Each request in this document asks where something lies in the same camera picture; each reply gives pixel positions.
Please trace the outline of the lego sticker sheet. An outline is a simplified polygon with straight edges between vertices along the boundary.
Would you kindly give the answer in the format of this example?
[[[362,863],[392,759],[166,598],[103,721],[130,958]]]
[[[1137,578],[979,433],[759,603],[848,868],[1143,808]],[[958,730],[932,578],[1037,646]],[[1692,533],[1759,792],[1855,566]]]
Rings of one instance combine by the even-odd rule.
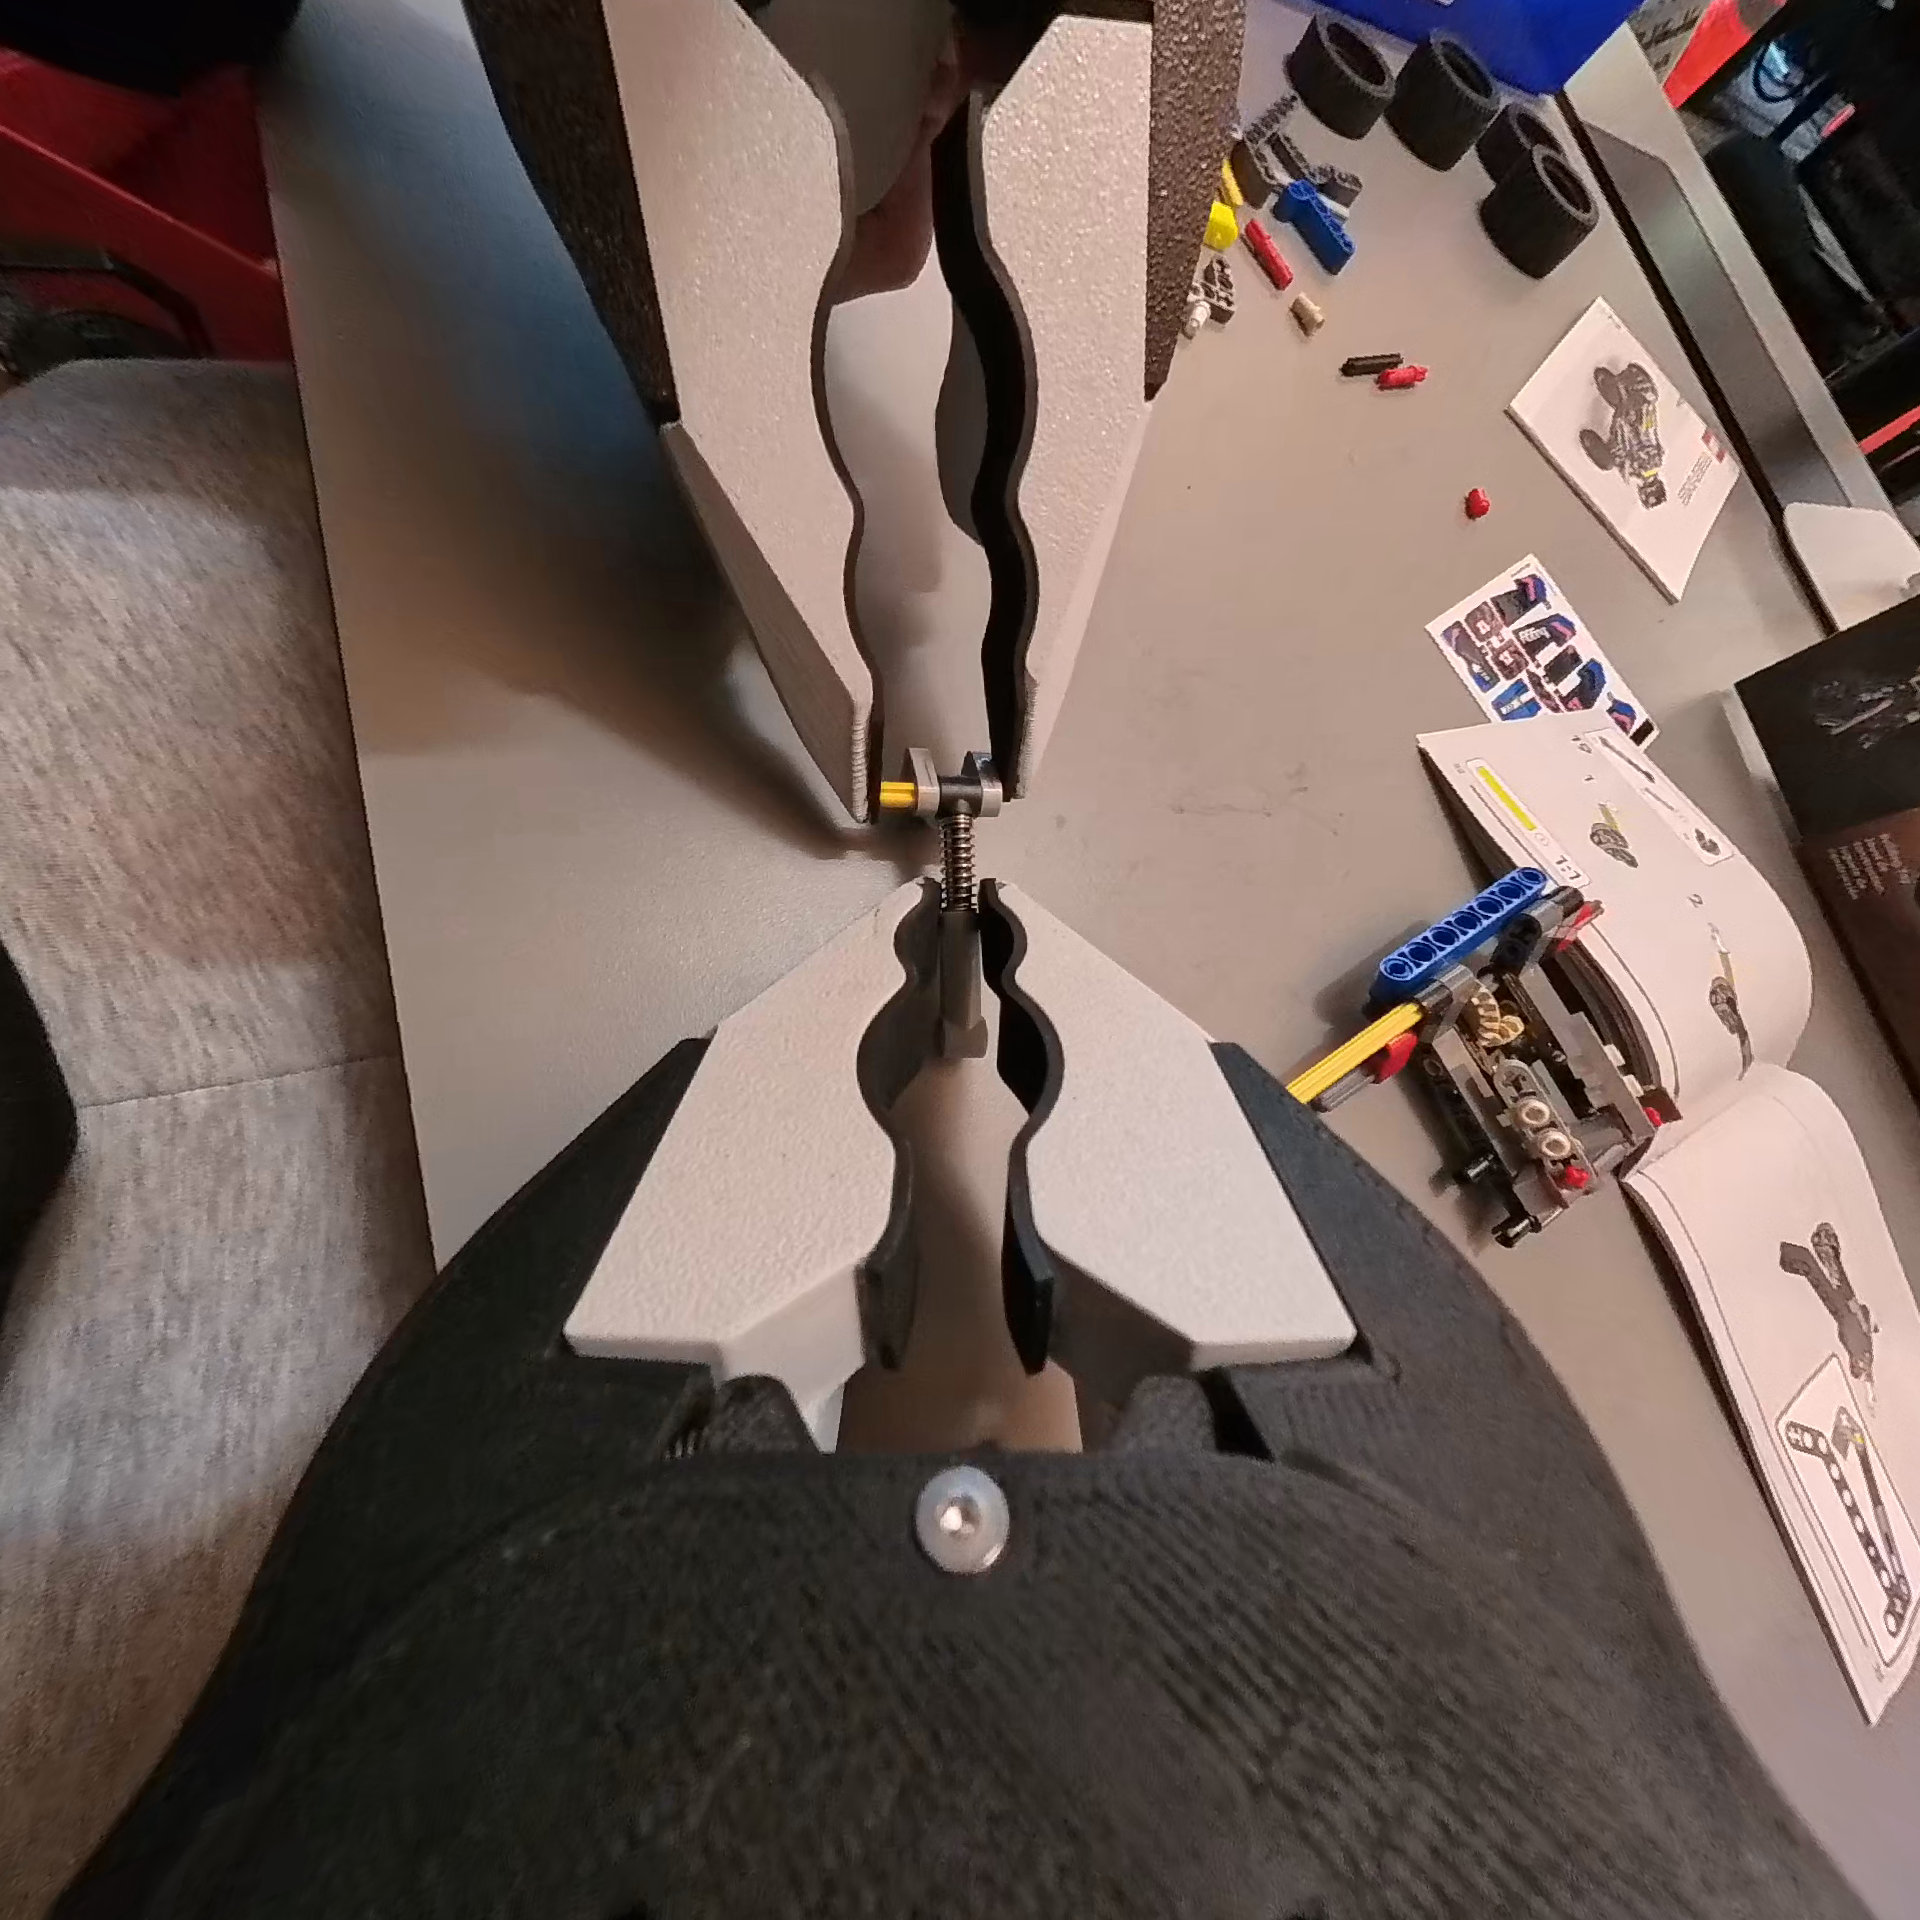
[[[1537,556],[1524,556],[1427,622],[1427,637],[1490,721],[1584,712],[1610,721],[1635,749],[1659,738],[1652,712]]]

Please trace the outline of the blue plastic bin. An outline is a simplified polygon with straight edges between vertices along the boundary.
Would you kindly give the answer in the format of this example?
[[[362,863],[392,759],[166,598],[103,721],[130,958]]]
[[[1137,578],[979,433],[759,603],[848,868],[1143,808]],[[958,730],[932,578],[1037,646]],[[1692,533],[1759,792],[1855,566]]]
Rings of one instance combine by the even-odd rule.
[[[1581,61],[1608,44],[1640,4],[1329,4],[1406,39],[1431,28],[1464,35],[1487,60]]]

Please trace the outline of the blue lego brick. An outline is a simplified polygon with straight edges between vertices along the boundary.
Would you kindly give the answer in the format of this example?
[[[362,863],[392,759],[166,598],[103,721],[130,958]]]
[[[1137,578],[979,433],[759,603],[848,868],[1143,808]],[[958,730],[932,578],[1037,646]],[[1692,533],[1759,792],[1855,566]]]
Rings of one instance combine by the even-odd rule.
[[[1296,228],[1322,275],[1341,275],[1355,262],[1346,217],[1314,180],[1285,182],[1274,209],[1285,227]]]

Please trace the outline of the grey lego shock absorber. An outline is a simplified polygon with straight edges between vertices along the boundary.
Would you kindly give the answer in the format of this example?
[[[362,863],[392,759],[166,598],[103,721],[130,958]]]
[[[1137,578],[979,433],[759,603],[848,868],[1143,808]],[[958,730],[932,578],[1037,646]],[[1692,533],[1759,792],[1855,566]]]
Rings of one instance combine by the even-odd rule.
[[[932,749],[909,749],[897,776],[879,785],[879,808],[941,832],[941,1059],[983,1059],[976,824],[1003,811],[998,769],[992,753],[967,753],[941,775]]]

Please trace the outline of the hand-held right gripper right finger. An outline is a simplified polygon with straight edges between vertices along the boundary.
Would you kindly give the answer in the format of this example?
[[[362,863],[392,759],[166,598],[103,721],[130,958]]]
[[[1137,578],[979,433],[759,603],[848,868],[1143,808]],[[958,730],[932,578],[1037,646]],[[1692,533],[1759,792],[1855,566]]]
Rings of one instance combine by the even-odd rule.
[[[1148,1378],[1349,1356],[1355,1318],[1212,1034],[1003,882],[979,889],[979,963],[1022,1110],[998,1254],[1022,1369],[1120,1409]]]

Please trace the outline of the open instruction booklet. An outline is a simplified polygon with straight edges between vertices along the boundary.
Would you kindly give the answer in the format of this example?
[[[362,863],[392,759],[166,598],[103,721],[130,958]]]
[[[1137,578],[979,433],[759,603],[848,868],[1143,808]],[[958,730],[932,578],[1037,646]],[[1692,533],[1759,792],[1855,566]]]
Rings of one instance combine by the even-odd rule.
[[[1917,1669],[1917,1301],[1860,1147],[1789,1072],[1805,942],[1758,867],[1608,720],[1425,730],[1499,867],[1601,904],[1573,954],[1670,1116],[1620,1185],[1675,1266],[1869,1724]]]

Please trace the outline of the red and black furniture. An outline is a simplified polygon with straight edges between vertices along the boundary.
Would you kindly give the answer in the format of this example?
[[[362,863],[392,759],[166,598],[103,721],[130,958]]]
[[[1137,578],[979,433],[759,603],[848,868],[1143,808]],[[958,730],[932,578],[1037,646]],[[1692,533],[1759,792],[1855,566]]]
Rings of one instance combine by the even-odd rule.
[[[1631,26],[1917,527],[1917,4],[1635,4]]]

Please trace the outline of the closed instruction booklet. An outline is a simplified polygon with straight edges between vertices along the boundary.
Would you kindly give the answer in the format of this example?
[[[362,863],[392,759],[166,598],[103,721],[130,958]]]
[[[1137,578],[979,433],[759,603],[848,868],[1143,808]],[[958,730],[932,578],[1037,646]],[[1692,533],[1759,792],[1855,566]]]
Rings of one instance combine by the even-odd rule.
[[[1608,301],[1572,322],[1506,416],[1678,603],[1740,468]]]

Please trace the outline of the dark cloth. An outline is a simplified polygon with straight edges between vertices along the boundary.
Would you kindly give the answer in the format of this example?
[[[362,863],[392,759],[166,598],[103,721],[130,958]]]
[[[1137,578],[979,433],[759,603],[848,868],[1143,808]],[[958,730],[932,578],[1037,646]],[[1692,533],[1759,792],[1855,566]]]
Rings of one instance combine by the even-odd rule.
[[[5,954],[5,1304],[80,1148],[80,1110],[47,1022]]]

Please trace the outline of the red plastic crate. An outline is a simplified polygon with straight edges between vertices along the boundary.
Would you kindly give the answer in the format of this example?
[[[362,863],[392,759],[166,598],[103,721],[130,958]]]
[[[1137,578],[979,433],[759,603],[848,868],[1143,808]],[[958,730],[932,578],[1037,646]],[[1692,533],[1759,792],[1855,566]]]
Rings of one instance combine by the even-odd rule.
[[[5,48],[5,361],[49,316],[91,351],[290,361],[245,69],[127,92]]]

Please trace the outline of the lego chassis assembly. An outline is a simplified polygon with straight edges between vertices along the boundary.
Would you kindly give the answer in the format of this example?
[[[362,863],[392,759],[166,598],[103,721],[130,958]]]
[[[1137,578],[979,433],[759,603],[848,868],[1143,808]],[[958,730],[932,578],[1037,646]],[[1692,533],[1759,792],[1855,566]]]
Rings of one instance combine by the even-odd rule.
[[[1445,1177],[1493,1204],[1493,1241],[1546,1233],[1675,1116],[1548,973],[1598,913],[1536,867],[1499,876],[1379,960],[1366,1025],[1288,1093],[1329,1115],[1421,1073],[1457,1147]]]

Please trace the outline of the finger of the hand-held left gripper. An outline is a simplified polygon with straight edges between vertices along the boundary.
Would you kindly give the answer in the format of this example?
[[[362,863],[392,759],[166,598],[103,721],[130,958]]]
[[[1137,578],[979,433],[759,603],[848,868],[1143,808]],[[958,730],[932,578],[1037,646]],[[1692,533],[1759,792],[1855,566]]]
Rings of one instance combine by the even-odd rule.
[[[870,824],[863,511],[823,403],[854,250],[847,122],[740,4],[608,4],[606,21],[673,375],[664,449],[793,730]]]
[[[979,371],[967,519],[1005,792],[1039,781],[1150,419],[1150,105],[1152,8],[1067,4],[934,142],[934,241]]]

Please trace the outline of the dark lego box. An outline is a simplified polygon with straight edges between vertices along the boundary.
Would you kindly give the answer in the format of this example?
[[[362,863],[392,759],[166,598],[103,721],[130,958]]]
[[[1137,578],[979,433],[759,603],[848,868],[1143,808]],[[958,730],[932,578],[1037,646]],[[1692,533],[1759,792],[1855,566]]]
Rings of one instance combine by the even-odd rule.
[[[1917,1078],[1917,601],[1740,678],[1835,942]]]

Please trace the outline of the pile of dark lego pieces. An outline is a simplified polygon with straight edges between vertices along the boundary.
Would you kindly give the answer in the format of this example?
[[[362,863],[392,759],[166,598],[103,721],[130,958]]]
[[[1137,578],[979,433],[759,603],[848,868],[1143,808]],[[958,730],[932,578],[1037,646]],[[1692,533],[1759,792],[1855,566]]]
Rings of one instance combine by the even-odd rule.
[[[1300,131],[1302,105],[1296,92],[1285,92],[1236,126],[1227,173],[1240,201],[1249,209],[1277,207],[1288,185],[1309,182],[1346,220],[1360,201],[1361,180],[1318,149],[1302,147]]]

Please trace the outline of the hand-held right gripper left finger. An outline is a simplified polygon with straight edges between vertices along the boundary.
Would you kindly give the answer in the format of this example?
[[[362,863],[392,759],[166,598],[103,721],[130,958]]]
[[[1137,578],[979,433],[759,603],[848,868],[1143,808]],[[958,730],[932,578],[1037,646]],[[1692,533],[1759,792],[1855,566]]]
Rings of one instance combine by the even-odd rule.
[[[938,884],[909,882],[710,1037],[566,1338],[773,1378],[825,1451],[919,1306],[897,1099],[938,1052]]]

